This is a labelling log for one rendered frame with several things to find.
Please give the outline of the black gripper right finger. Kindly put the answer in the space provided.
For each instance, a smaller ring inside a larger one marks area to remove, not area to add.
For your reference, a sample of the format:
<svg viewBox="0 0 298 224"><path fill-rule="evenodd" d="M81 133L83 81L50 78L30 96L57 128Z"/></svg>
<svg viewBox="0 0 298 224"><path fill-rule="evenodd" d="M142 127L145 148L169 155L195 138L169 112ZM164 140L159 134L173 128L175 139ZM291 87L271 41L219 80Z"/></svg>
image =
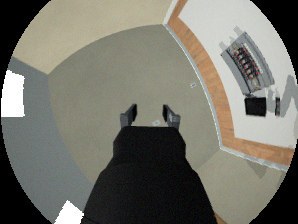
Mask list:
<svg viewBox="0 0 298 224"><path fill-rule="evenodd" d="M163 117L168 127L175 127L179 131L181 117L180 115L175 115L168 105L163 105Z"/></svg>

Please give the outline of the grey mounting plate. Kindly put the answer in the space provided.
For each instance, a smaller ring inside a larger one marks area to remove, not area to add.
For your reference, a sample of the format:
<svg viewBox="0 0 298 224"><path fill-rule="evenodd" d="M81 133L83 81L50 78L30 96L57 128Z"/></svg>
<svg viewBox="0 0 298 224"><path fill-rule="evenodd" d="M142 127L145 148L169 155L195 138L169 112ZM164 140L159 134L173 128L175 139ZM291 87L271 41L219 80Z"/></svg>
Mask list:
<svg viewBox="0 0 298 224"><path fill-rule="evenodd" d="M258 49L258 47L256 46L256 44L254 43L254 41L250 38L250 36L249 36L246 32L243 32L242 34L243 34L244 37L249 41L249 43L252 45L252 47L254 48L254 50L256 51L256 53L258 54L259 58L261 59L263 65L264 65L264 67L265 67L265 69L266 69L266 71L267 71L267 74L268 74L268 76L269 76L269 79L270 79L271 84L272 84L272 85L275 84L274 79L273 79L273 76L272 76L272 73L271 73L271 71L270 71L270 69L269 69L269 66L268 66L266 60L264 59L262 53L260 52L260 50ZM234 51L237 47L241 48L241 47L243 47L243 46L244 46L244 45L242 44L242 42L237 38L237 39L236 39L236 40L235 40L235 41L234 41L234 42L233 42L233 43L232 43L226 50L230 49L230 51L228 50L228 52L229 52L229 53L231 54L231 56L233 57L233 56L234 56L234 52L233 52L233 51ZM244 48L243 50L246 49L245 47L243 47L243 48ZM248 51L245 50L245 52L247 53ZM233 70L231 69L231 67L229 66L229 64L227 63L227 61L226 61L225 58L223 57L223 55L222 55L222 54L220 54L220 55L221 55L221 57L223 58L223 60L226 62L226 64L228 65L228 67L229 67L229 69L231 70L232 74L234 75L234 77L235 77L235 79L236 79L236 81L237 81L237 83L238 83L238 85L239 85L239 87L240 87L240 89L241 89L241 92L242 92L242 94L243 94L243 96L244 96L243 90L242 90L242 88L241 88L241 86L240 86L240 83L239 83L238 79L236 78L236 76L235 76ZM247 56L249 56L249 58L251 57L251 55L249 54L249 52L247 53ZM235 57L236 57L236 56L234 56L233 59L234 59ZM252 57L251 57L251 58L252 58ZM250 59L251 59L251 58L250 58ZM237 59L237 58L235 58L234 60L236 60L236 59ZM251 59L251 61L252 61L252 60L253 60L253 58ZM238 62L238 60L236 60L235 62ZM254 62L254 60L253 60L252 62L253 62L253 63L252 63L253 65L256 65L256 63ZM254 64L254 63L255 63L255 64ZM239 64L239 62L238 62L237 64ZM239 66L240 69L242 68L241 64L238 65L238 66ZM257 67L254 66L254 68L256 69ZM243 71L242 71L242 70L243 70ZM256 70L258 70L258 68L257 68ZM247 75L246 75L246 73L244 73L244 69L243 69L243 68L241 69L241 71L242 71L244 77L246 77ZM256 72L260 73L259 70L256 71ZM247 83L248 83L248 86L249 86L250 91L251 91L250 93L255 92L255 91L258 91L258 90L263 89L263 88L266 87L266 86L265 86L265 83L263 82L263 78L262 78L262 76L261 76L261 73L258 74L257 78L258 78L258 80L259 80L260 86L259 86L259 87L256 87L256 88L254 88L254 87L252 86L252 84L251 84L251 80L249 80L248 77L246 78L246 80L248 79L248 80L247 80Z"/></svg>

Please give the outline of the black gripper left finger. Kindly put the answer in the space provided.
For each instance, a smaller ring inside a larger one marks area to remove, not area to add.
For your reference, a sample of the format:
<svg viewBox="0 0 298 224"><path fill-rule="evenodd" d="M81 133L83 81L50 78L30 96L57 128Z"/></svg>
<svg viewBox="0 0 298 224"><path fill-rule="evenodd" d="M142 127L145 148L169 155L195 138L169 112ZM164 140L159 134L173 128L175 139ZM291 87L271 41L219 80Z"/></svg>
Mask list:
<svg viewBox="0 0 298 224"><path fill-rule="evenodd" d="M137 104L132 104L131 107L125 112L119 115L120 128L124 126L131 126L137 116Z"/></svg>

